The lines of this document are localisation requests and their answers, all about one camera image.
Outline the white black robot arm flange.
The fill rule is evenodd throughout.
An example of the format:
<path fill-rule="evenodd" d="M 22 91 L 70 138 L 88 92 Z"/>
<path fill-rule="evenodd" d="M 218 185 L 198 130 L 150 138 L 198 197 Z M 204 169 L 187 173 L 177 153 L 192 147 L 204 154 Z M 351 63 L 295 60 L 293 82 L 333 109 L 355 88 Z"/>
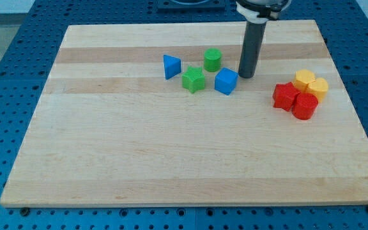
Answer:
<path fill-rule="evenodd" d="M 278 20 L 290 4 L 291 0 L 236 0 L 236 11 L 250 23 L 264 24 Z"/>

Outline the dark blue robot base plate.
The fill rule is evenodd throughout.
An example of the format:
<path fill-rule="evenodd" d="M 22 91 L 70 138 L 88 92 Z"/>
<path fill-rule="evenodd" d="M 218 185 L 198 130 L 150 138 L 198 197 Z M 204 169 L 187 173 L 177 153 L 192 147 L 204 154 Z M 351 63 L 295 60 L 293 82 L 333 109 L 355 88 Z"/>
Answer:
<path fill-rule="evenodd" d="M 157 0 L 157 11 L 224 10 L 225 0 Z"/>

